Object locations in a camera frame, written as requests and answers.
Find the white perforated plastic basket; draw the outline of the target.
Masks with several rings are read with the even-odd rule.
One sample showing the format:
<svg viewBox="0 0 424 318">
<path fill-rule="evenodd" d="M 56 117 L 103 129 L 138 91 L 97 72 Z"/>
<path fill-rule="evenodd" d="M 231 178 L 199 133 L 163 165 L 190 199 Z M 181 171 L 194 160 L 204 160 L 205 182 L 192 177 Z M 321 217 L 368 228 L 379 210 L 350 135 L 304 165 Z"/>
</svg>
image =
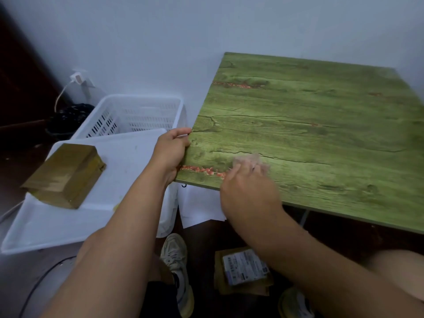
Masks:
<svg viewBox="0 0 424 318">
<path fill-rule="evenodd" d="M 108 95 L 98 102 L 71 139 L 187 126 L 186 108 L 179 98 Z"/>
</svg>

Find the person's right hand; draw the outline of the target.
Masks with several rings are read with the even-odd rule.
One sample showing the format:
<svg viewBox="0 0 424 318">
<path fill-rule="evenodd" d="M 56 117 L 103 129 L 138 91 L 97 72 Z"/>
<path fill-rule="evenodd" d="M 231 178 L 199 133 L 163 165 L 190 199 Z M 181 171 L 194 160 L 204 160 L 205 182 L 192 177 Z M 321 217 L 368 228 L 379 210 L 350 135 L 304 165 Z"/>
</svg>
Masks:
<svg viewBox="0 0 424 318">
<path fill-rule="evenodd" d="M 229 182 L 229 171 L 220 186 L 220 205 L 231 226 L 244 239 L 269 229 L 284 215 L 273 181 Z"/>
</svg>

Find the clear plastic wrapper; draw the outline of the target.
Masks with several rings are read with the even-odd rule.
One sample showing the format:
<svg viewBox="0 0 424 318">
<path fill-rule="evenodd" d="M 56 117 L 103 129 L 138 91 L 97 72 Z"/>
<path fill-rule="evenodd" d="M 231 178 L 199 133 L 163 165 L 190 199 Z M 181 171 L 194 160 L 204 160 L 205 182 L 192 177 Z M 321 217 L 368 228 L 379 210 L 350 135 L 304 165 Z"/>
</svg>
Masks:
<svg viewBox="0 0 424 318">
<path fill-rule="evenodd" d="M 258 153 L 244 153 L 241 155 L 236 155 L 232 161 L 232 169 L 237 165 L 240 165 L 244 161 L 250 162 L 253 167 L 260 166 L 264 174 L 268 174 L 270 171 L 270 165 L 262 160 L 262 157 Z"/>
</svg>

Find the person's right leg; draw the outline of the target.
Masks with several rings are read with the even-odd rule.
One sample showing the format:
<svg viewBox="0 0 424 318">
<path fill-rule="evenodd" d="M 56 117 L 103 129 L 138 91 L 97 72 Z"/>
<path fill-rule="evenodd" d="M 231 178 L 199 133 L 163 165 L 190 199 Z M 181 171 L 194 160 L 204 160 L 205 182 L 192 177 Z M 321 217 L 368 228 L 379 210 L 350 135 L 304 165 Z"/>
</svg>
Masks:
<svg viewBox="0 0 424 318">
<path fill-rule="evenodd" d="M 424 303 L 424 255 L 408 250 L 385 250 L 365 266 Z"/>
</svg>

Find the person's right forearm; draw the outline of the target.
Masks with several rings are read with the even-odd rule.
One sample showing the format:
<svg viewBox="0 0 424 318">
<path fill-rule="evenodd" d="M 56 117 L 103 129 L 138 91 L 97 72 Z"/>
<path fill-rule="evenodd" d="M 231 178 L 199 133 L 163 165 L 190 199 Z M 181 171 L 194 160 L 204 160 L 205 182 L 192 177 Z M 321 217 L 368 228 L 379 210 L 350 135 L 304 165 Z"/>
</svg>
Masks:
<svg viewBox="0 0 424 318">
<path fill-rule="evenodd" d="M 424 304 L 316 240 L 281 205 L 230 210 L 241 238 L 325 318 L 424 318 Z"/>
</svg>

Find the person's left hand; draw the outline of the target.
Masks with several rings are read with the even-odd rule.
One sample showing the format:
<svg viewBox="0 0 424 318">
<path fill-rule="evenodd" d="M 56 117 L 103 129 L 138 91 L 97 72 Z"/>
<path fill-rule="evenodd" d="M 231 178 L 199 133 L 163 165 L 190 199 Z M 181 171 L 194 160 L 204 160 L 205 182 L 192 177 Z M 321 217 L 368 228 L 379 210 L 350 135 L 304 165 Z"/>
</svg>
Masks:
<svg viewBox="0 0 424 318">
<path fill-rule="evenodd" d="M 177 169 L 183 160 L 176 158 L 176 138 L 191 132 L 192 129 L 188 127 L 174 128 L 162 134 L 156 142 L 148 168 L 166 184 L 176 178 Z"/>
</svg>

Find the brown parcel with white label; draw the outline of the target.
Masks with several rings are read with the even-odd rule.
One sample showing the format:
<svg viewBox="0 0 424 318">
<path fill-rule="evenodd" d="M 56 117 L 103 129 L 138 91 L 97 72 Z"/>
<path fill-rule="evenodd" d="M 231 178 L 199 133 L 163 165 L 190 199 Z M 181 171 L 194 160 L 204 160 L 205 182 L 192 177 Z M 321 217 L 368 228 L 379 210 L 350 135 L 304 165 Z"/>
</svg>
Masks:
<svg viewBox="0 0 424 318">
<path fill-rule="evenodd" d="M 249 247 L 215 251 L 214 288 L 221 295 L 269 296 L 270 268 Z"/>
</svg>

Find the person's left white sneaker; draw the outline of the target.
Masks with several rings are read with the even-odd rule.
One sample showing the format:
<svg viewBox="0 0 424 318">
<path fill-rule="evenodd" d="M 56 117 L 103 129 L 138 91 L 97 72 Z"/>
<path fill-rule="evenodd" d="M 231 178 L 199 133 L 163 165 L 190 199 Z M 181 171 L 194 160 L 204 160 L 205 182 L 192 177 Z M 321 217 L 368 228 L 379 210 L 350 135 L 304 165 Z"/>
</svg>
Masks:
<svg viewBox="0 0 424 318">
<path fill-rule="evenodd" d="M 188 251 L 182 236 L 172 233 L 167 236 L 160 258 L 171 271 L 176 287 L 176 300 L 182 318 L 190 318 L 194 311 L 194 294 L 187 272 Z"/>
</svg>

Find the white paper sheet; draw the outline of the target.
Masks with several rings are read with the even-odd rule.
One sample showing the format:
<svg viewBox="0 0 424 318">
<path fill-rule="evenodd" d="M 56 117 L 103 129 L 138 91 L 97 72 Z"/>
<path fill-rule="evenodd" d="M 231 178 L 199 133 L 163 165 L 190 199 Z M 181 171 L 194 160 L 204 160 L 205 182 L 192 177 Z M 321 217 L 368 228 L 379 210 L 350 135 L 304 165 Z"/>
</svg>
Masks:
<svg viewBox="0 0 424 318">
<path fill-rule="evenodd" d="M 179 184 L 177 200 L 184 229 L 209 220 L 226 220 L 219 191 Z"/>
</svg>

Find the person's left forearm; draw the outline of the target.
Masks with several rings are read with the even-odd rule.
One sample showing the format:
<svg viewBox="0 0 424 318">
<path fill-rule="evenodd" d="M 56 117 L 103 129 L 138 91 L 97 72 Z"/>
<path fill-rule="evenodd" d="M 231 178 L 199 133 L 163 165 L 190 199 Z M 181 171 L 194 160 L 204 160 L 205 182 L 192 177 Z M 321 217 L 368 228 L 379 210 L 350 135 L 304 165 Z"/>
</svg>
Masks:
<svg viewBox="0 0 424 318">
<path fill-rule="evenodd" d="M 40 318 L 138 318 L 169 184 L 150 162 Z"/>
</svg>

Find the black bin with bag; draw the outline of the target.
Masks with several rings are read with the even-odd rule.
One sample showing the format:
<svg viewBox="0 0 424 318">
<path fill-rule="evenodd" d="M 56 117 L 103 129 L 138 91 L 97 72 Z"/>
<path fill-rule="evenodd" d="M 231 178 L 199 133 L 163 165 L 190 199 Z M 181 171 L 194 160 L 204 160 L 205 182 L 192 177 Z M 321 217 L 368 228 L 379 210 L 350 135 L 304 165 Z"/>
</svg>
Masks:
<svg viewBox="0 0 424 318">
<path fill-rule="evenodd" d="M 46 134 L 57 141 L 70 139 L 94 108 L 91 104 L 79 103 L 54 113 L 46 123 Z"/>
</svg>

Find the person's white sneaker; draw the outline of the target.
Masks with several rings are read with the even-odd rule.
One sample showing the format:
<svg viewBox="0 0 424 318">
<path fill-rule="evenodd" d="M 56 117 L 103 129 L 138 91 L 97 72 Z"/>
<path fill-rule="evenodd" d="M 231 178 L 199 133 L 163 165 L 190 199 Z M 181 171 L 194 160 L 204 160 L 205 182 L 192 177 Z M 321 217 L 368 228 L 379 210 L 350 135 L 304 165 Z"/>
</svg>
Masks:
<svg viewBox="0 0 424 318">
<path fill-rule="evenodd" d="M 286 289 L 278 300 L 281 318 L 315 318 L 315 311 L 304 294 L 295 287 Z"/>
<path fill-rule="evenodd" d="M 167 236 L 160 258 L 171 271 L 176 287 L 176 300 L 182 318 L 190 318 L 194 311 L 194 294 L 187 272 L 188 251 L 182 236 L 172 233 Z"/>
</svg>

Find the white plastic tray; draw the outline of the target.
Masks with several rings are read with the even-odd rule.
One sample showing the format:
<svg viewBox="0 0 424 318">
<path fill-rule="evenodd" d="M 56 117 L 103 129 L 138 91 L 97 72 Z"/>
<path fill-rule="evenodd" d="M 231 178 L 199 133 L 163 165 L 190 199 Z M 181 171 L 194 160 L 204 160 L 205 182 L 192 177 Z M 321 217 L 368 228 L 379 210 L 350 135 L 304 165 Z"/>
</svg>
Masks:
<svg viewBox="0 0 424 318">
<path fill-rule="evenodd" d="M 47 158 L 62 144 L 88 144 L 96 147 L 106 169 L 77 210 L 40 202 L 29 193 L 0 246 L 10 255 L 67 245 L 86 240 L 104 227 L 114 207 L 143 171 L 163 128 L 121 133 L 55 143 Z"/>
</svg>

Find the person's right white sneaker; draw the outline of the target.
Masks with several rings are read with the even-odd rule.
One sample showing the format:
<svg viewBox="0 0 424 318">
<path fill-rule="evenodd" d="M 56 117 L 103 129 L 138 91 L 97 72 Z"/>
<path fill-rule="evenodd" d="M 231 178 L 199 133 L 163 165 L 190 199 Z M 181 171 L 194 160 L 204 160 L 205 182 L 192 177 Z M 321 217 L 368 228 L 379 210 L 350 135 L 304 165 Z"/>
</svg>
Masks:
<svg viewBox="0 0 424 318">
<path fill-rule="evenodd" d="M 278 300 L 281 318 L 315 318 L 315 311 L 304 294 L 295 287 L 286 289 Z"/>
</svg>

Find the brown cardboard box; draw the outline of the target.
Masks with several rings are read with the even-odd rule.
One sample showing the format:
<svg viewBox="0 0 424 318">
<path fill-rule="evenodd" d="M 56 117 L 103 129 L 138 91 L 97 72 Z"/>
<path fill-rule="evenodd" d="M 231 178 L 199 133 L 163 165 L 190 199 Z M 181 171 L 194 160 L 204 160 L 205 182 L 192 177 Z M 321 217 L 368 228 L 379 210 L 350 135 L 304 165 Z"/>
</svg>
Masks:
<svg viewBox="0 0 424 318">
<path fill-rule="evenodd" d="M 63 143 L 21 188 L 47 205 L 78 209 L 105 169 L 95 146 Z"/>
</svg>

